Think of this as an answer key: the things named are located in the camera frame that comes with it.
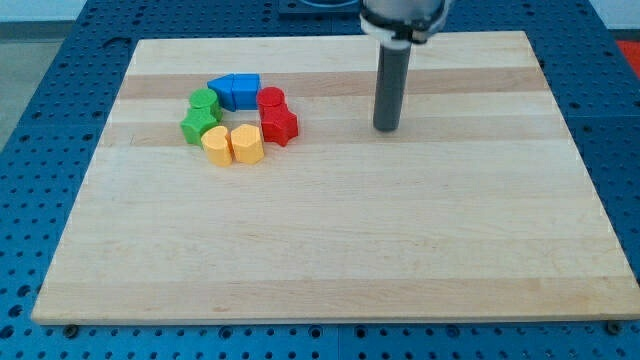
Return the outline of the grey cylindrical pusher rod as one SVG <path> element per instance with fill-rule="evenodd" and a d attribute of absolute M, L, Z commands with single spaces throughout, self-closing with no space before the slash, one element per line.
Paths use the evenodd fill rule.
<path fill-rule="evenodd" d="M 381 132 L 399 126 L 411 48 L 392 49 L 380 46 L 373 126 Z"/>

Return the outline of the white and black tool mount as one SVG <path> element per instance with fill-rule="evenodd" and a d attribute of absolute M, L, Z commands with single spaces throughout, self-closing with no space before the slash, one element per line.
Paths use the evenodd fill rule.
<path fill-rule="evenodd" d="M 440 32 L 451 0 L 362 0 L 362 31 L 389 49 L 422 45 Z"/>

